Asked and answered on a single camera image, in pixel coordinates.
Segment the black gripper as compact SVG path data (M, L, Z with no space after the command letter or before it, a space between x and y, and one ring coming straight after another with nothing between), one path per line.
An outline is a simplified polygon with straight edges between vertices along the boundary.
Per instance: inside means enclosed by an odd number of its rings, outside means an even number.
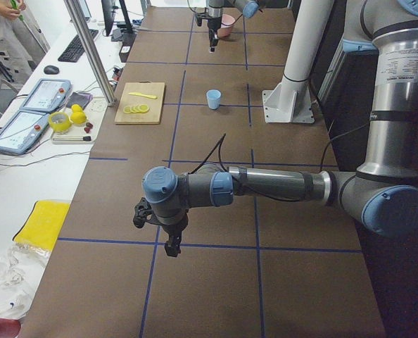
M222 16L208 18L207 26L208 26L208 31L209 31L209 42L210 42L209 52L210 53L214 52L214 48L218 44L219 39L217 36L217 31L221 28L221 25L222 25Z
M182 240L182 232L188 225L187 211L179 211L174 215L160 215L158 217L162 228L168 234L168 240L164 247L167 256L178 256L181 253L180 243Z

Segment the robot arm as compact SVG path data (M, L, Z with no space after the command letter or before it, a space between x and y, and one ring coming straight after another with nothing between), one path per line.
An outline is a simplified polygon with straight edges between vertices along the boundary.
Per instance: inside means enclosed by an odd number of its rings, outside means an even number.
M190 208L226 206L243 195L336 205L384 237L417 228L418 175L411 158L418 123L418 1L348 1L342 39L346 53L379 53L367 152L355 172L224 167L204 160L178 175L160 166L143 177L134 225L161 226L169 237L165 251L174 257Z
M221 38L227 37L232 31L236 19L227 19L223 17L224 7L236 8L241 17L252 18L258 11L267 6L268 1L206 1L204 12L195 15L198 25L201 26L203 20L207 21L209 52L214 53Z

